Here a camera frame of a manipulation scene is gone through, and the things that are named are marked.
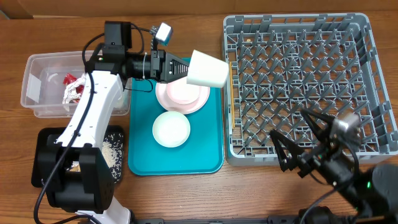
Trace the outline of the white paper cup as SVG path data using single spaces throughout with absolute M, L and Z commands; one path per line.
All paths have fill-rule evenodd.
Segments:
M 226 62 L 194 50 L 188 66 L 187 84 L 223 88 L 228 74 Z

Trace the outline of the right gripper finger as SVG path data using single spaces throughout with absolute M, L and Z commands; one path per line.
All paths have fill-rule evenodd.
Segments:
M 334 116 L 309 109 L 302 109 L 300 114 L 319 142 L 329 142 Z
M 304 153 L 304 149 L 275 129 L 270 131 L 269 135 L 273 142 L 281 170 L 283 172 L 287 169 L 294 170 L 299 164 L 299 156 Z

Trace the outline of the white bowl with food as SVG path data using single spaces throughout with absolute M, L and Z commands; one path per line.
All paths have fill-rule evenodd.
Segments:
M 188 118 L 176 111 L 160 114 L 152 126 L 152 135 L 163 147 L 179 147 L 189 137 L 191 131 Z

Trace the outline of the foil paper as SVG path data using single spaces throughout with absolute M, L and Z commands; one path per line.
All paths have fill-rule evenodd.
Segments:
M 83 73 L 80 78 L 73 76 L 72 74 L 66 74 L 63 84 L 65 85 L 65 91 L 63 95 L 62 104 L 66 111 L 70 111 L 69 104 L 79 103 L 80 98 L 85 88 L 86 74 Z

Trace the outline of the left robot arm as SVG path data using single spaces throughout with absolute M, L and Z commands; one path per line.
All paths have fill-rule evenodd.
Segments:
M 133 223 L 133 212 L 114 197 L 114 180 L 102 155 L 103 139 L 116 102 L 130 78 L 170 83 L 187 76 L 189 63 L 164 50 L 149 55 L 102 45 L 84 62 L 83 95 L 63 133 L 38 149 L 36 165 L 44 181 L 34 207 L 44 197 L 51 207 L 72 213 L 62 222 Z

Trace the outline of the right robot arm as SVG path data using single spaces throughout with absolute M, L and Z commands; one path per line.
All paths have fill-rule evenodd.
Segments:
M 301 209 L 293 223 L 397 223 L 397 166 L 381 164 L 360 170 L 356 154 L 361 145 L 360 117 L 350 113 L 337 118 L 308 109 L 300 114 L 319 143 L 306 151 L 278 130 L 271 130 L 280 168 L 298 169 L 301 178 L 317 171 L 332 189 Z M 335 192 L 356 209 L 356 215 L 338 216 L 320 206 Z

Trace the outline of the red snack wrapper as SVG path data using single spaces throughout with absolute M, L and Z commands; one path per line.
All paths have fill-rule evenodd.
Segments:
M 63 84 L 65 85 L 65 94 L 81 94 L 85 87 L 86 77 L 83 74 L 80 78 L 76 78 L 72 74 L 66 74 Z

